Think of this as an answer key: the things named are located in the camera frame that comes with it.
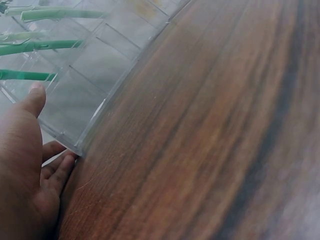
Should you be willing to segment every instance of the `green stick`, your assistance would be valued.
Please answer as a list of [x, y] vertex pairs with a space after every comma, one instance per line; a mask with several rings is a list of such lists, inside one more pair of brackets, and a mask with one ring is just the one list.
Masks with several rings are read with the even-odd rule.
[[77, 48], [82, 43], [82, 40], [28, 41], [22, 44], [1, 46], [0, 56], [28, 53], [35, 50]]
[[55, 73], [32, 72], [32, 71], [12, 71], [8, 69], [0, 69], [0, 80], [36, 80], [51, 81], [56, 76]]
[[21, 20], [32, 22], [42, 19], [85, 18], [98, 19], [105, 16], [103, 11], [77, 10], [77, 9], [51, 9], [31, 10], [21, 13]]
[[33, 10], [54, 10], [54, 9], [73, 9], [67, 6], [18, 6], [18, 7], [9, 7], [4, 11], [5, 16], [17, 16], [22, 14], [25, 11]]

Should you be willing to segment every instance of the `wood grain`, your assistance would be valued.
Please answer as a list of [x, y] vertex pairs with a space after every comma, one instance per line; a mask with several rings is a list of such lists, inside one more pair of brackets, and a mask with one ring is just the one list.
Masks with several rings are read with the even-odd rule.
[[56, 238], [319, 239], [319, 11], [192, 0], [107, 106]]

